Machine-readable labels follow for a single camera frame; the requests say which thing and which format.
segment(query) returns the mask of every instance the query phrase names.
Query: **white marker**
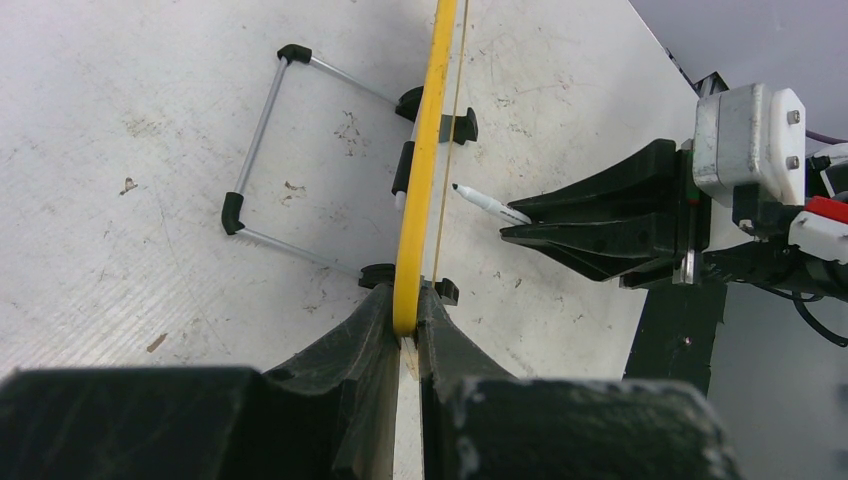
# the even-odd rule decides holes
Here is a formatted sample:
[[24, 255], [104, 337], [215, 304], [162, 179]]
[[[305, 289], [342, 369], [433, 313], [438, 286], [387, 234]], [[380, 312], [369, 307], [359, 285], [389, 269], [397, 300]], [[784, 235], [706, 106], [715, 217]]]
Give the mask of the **white marker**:
[[490, 215], [500, 218], [510, 225], [529, 225], [533, 223], [527, 215], [524, 215], [518, 210], [509, 208], [494, 198], [488, 195], [483, 195], [471, 187], [465, 187], [454, 183], [453, 189], [456, 190], [456, 193], [458, 193], [462, 198], [468, 200], [474, 205], [477, 205]]

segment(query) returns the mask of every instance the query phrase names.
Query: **metal rod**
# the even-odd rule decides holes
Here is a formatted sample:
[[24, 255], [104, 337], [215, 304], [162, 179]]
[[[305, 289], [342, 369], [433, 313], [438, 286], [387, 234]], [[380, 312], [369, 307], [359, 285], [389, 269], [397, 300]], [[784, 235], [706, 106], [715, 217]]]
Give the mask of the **metal rod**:
[[365, 90], [365, 91], [367, 91], [367, 92], [369, 92], [369, 93], [371, 93], [371, 94], [373, 94], [377, 97], [382, 98], [383, 100], [389, 102], [392, 106], [397, 106], [397, 100], [396, 99], [393, 99], [393, 98], [389, 97], [388, 95], [384, 95], [384, 94], [380, 93], [379, 90], [372, 87], [371, 85], [368, 85], [367, 83], [363, 83], [363, 82], [357, 80], [356, 78], [350, 76], [346, 72], [339, 70], [338, 68], [328, 64], [327, 62], [325, 62], [321, 59], [312, 57], [312, 59], [309, 61], [309, 64], [314, 66], [315, 68], [317, 68], [319, 70], [323, 70], [323, 71], [325, 71], [325, 72], [327, 72], [331, 75], [335, 75], [335, 76], [339, 77], [340, 79], [344, 80], [347, 83], [350, 83], [352, 85], [356, 85], [357, 87], [359, 87], [359, 88], [361, 88], [361, 89], [363, 89], [363, 90]]
[[311, 262], [315, 262], [319, 265], [323, 265], [325, 267], [332, 268], [333, 270], [336, 270], [336, 271], [339, 271], [341, 273], [350, 275], [351, 277], [362, 278], [362, 272], [360, 272], [359, 270], [357, 270], [355, 268], [351, 268], [351, 267], [348, 267], [346, 265], [342, 265], [342, 264], [337, 263], [333, 260], [330, 260], [329, 258], [324, 258], [324, 257], [322, 257], [320, 255], [316, 255], [312, 252], [307, 252], [306, 250], [304, 250], [302, 248], [295, 247], [294, 245], [290, 245], [286, 242], [283, 242], [282, 240], [277, 240], [276, 238], [269, 237], [268, 235], [264, 235], [264, 234], [259, 233], [257, 231], [251, 230], [249, 228], [243, 228], [243, 229], [239, 230], [238, 234], [244, 235], [245, 237], [250, 238], [251, 240], [254, 240], [256, 242], [264, 243], [264, 244], [266, 244], [270, 247], [276, 248], [277, 250], [281, 250], [281, 251], [286, 252], [286, 253], [291, 253], [291, 254], [296, 255], [300, 258], [304, 258], [304, 259], [309, 260]]
[[274, 75], [274, 81], [271, 83], [271, 91], [268, 92], [268, 99], [265, 100], [265, 107], [262, 109], [262, 115], [259, 116], [259, 125], [256, 126], [253, 141], [250, 142], [250, 149], [247, 151], [247, 157], [244, 159], [244, 165], [241, 167], [241, 173], [236, 182], [235, 192], [240, 195], [244, 195], [244, 188], [247, 185], [247, 178], [250, 176], [250, 169], [253, 168], [253, 163], [256, 162], [256, 152], [259, 150], [262, 135], [265, 134], [265, 127], [268, 126], [268, 117], [271, 116], [271, 110], [274, 108], [274, 101], [277, 99], [277, 92], [280, 91], [280, 84], [283, 82], [283, 74], [286, 73], [287, 67], [288, 62], [285, 59], [280, 60], [277, 74]]

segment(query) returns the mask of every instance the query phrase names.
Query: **black rubber clamp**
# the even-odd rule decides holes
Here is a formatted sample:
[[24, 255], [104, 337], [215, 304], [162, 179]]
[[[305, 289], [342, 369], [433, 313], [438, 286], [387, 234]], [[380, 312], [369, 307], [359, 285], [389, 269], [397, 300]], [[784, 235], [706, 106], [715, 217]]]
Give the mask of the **black rubber clamp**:
[[395, 113], [401, 117], [415, 123], [415, 117], [418, 115], [418, 107], [421, 105], [421, 96], [424, 95], [424, 87], [415, 87], [412, 90], [401, 95], [398, 100], [398, 105], [395, 107]]
[[373, 290], [374, 287], [381, 283], [395, 284], [395, 266], [393, 263], [368, 265], [361, 272], [362, 278], [359, 279], [360, 287]]
[[[445, 115], [444, 117], [447, 117], [448, 131], [450, 131], [450, 115]], [[460, 145], [465, 145], [465, 142], [469, 141], [476, 142], [477, 133], [479, 133], [477, 114], [474, 113], [474, 109], [468, 107], [464, 117], [456, 117], [456, 124], [453, 128], [453, 141]]]
[[395, 170], [395, 180], [392, 182], [392, 195], [404, 192], [409, 188], [409, 175], [412, 173], [412, 154], [415, 153], [415, 142], [409, 141], [403, 144], [398, 160], [398, 168]]
[[309, 61], [312, 60], [312, 49], [306, 48], [303, 45], [290, 43], [277, 50], [277, 59], [282, 60], [283, 57], [286, 57], [286, 62], [289, 65], [295, 61], [308, 65]]
[[436, 282], [433, 289], [442, 298], [443, 304], [455, 307], [459, 303], [459, 288], [450, 279], [443, 278], [441, 282]]
[[227, 196], [224, 197], [221, 224], [224, 225], [224, 231], [227, 232], [227, 235], [235, 235], [236, 232], [244, 228], [244, 224], [238, 220], [243, 203], [244, 196], [236, 192], [227, 192]]

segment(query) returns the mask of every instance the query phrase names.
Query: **black plastic clip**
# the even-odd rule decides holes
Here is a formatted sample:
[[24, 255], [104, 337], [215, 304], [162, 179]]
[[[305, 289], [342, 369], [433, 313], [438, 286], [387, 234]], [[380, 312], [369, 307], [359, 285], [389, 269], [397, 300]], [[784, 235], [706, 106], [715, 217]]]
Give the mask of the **black plastic clip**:
[[362, 288], [373, 290], [374, 287], [381, 283], [395, 284], [395, 266], [393, 263], [368, 265], [361, 272], [362, 278], [359, 279], [359, 286]]

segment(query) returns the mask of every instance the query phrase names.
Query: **dirt speck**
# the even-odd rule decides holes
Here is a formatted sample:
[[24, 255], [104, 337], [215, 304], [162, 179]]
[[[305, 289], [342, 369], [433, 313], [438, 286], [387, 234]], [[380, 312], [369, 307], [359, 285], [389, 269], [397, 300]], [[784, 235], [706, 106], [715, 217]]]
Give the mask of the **dirt speck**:
[[289, 183], [288, 180], [286, 180], [285, 185], [286, 185], [286, 188], [288, 188], [289, 190], [291, 190], [293, 192], [297, 191], [297, 190], [306, 190], [305, 186], [304, 187], [298, 187], [298, 186], [292, 185], [291, 183]]
[[127, 177], [126, 180], [124, 180], [124, 189], [118, 192], [118, 195], [126, 195], [127, 192], [136, 187], [138, 187], [138, 184], [133, 182], [132, 178]]
[[167, 333], [163, 333], [156, 337], [156, 340], [153, 340], [153, 343], [147, 346], [147, 353], [153, 353], [157, 348], [159, 348], [159, 345], [162, 345], [162, 342], [165, 341], [165, 337], [167, 336]]

